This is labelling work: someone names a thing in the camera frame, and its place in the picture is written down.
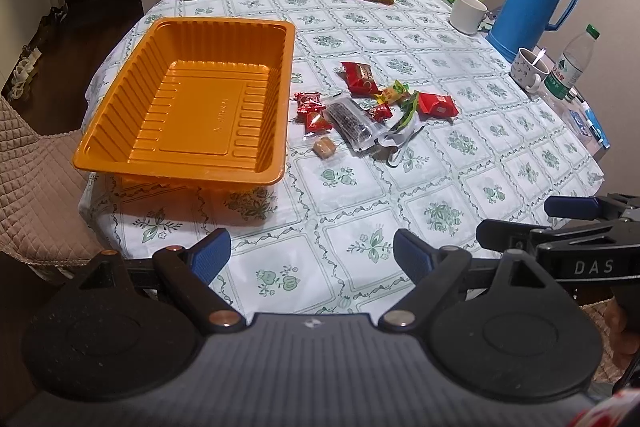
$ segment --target quilted chair cover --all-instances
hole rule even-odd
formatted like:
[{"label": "quilted chair cover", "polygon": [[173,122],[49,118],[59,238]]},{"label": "quilted chair cover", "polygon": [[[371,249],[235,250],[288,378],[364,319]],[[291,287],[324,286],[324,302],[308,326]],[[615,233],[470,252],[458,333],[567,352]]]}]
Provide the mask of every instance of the quilted chair cover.
[{"label": "quilted chair cover", "polygon": [[585,313],[587,313],[587,315],[589,315],[596,327],[600,330],[602,344],[604,345],[602,360],[600,361],[600,366],[596,370],[596,374],[593,376],[593,380],[615,383],[620,377],[622,377],[622,371],[614,365],[611,348],[609,347],[609,328],[604,322],[604,310],[607,309],[607,302],[609,301],[589,304],[587,306],[581,306],[581,308]]},{"label": "quilted chair cover", "polygon": [[78,213],[87,173],[71,156],[80,138],[39,136],[0,96],[1,251],[30,266],[73,267],[102,250]]}]

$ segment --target caramel candy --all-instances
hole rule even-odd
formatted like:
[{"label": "caramel candy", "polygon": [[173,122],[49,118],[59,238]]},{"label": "caramel candy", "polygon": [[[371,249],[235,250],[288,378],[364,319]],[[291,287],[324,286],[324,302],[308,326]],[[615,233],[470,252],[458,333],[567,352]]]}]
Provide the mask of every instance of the caramel candy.
[{"label": "caramel candy", "polygon": [[335,143],[328,136],[322,136],[314,143],[314,152],[323,160],[335,154]]}]

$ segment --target blue thermos flask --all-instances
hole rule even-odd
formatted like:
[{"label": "blue thermos flask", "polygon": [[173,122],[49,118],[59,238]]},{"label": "blue thermos flask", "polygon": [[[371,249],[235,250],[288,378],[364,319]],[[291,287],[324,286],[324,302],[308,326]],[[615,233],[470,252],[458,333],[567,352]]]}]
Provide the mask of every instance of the blue thermos flask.
[{"label": "blue thermos flask", "polygon": [[556,31],[578,0],[571,0],[558,22],[550,20],[560,0],[506,0],[487,40],[509,62],[518,48],[532,50],[545,30]]}]

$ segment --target floral tablecloth pattern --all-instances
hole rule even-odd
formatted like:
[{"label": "floral tablecloth pattern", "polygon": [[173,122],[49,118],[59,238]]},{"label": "floral tablecloth pattern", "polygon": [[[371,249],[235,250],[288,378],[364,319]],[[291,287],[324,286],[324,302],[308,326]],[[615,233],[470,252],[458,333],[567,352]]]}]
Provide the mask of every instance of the floral tablecloth pattern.
[{"label": "floral tablecloth pattern", "polygon": [[156,19],[240,16],[296,25],[291,92],[346,88],[342,60],[371,64],[380,85],[394,79],[450,94],[452,123],[428,120],[402,164],[355,154],[333,131],[337,153],[311,150],[290,104],[286,172],[245,193],[207,187],[127,184],[92,174],[79,205],[87,223],[130,258],[165,245],[190,246],[216,227],[232,257],[213,289],[250,319],[267,312],[368,312],[373,320],[412,287],[394,261],[399,228],[428,243],[492,256],[475,240],[485,217],[553,224],[550,194],[592,195],[602,172],[542,100],[530,100],[509,65],[481,36],[447,21],[441,0],[162,0],[127,33],[86,92],[86,125],[118,70]]}]

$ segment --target orange plastic tray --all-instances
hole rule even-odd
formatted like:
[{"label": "orange plastic tray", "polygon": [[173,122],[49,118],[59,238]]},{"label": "orange plastic tray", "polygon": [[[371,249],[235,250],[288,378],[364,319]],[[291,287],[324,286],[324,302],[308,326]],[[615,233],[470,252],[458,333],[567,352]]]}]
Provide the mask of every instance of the orange plastic tray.
[{"label": "orange plastic tray", "polygon": [[114,80],[74,155],[126,178],[270,185],[282,178],[295,26],[163,18]]}]

